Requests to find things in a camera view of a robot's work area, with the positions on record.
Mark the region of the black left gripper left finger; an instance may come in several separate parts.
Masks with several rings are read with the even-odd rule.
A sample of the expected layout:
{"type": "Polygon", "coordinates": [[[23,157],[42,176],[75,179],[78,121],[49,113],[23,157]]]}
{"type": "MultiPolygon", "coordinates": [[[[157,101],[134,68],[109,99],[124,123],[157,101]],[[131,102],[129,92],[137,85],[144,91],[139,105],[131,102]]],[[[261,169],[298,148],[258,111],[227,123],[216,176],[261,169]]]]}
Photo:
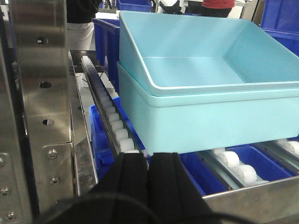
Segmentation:
{"type": "Polygon", "coordinates": [[[146,224],[147,164],[141,153],[121,153],[87,194],[60,201],[43,224],[146,224]]]}

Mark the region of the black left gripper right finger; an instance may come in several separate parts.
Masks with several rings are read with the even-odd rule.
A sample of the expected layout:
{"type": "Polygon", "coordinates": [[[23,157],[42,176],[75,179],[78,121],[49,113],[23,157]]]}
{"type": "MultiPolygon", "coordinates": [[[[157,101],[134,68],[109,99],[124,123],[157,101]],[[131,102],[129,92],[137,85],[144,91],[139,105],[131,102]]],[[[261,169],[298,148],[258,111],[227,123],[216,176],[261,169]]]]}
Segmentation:
{"type": "Polygon", "coordinates": [[[154,153],[148,170],[148,204],[163,224],[220,224],[190,180],[177,153],[154,153]]]}

